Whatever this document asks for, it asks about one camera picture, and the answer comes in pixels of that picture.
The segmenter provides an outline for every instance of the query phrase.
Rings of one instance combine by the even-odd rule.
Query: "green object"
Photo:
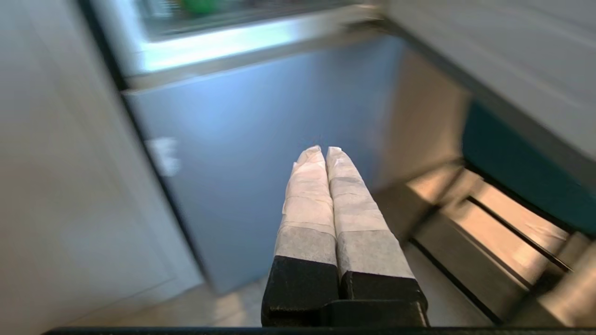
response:
[[[596,235],[596,195],[476,101],[470,105],[462,152],[468,162],[521,199],[568,228]]]
[[[217,10],[218,0],[182,0],[184,9],[194,14],[211,14]]]

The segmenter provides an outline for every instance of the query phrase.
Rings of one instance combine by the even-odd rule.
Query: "freezer drawer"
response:
[[[267,273],[306,147],[344,148],[375,189],[401,53],[376,37],[126,94],[145,140],[178,143],[166,186],[218,292]]]

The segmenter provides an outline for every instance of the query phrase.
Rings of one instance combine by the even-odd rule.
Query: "floor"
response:
[[[424,199],[430,200],[453,173],[450,168],[439,169],[410,181],[407,186]],[[475,177],[468,175],[454,190],[466,194]],[[550,223],[528,212],[491,187],[484,187],[477,197],[494,211],[513,222],[527,235],[549,249],[555,247],[564,234]],[[538,253],[527,247],[511,232],[487,214],[473,206],[447,208],[445,211],[470,235],[500,257],[521,276],[532,281],[543,265]],[[481,327],[491,322],[480,313],[417,249],[408,247],[406,257],[429,301],[428,317],[434,327]],[[181,296],[130,315],[113,325],[117,326],[209,326],[260,327],[260,303],[266,286],[261,278],[239,290],[216,296],[207,285],[196,287]]]

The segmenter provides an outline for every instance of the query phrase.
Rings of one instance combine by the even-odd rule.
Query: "refrigerator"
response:
[[[268,273],[300,152],[349,153],[371,191],[403,41],[383,1],[81,0],[201,270],[226,293]]]

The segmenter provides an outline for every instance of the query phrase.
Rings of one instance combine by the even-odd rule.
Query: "refrigerator door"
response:
[[[144,140],[161,147],[166,186],[216,291],[267,274],[305,148],[343,148],[378,186],[401,54],[399,39],[374,35],[125,93]]]

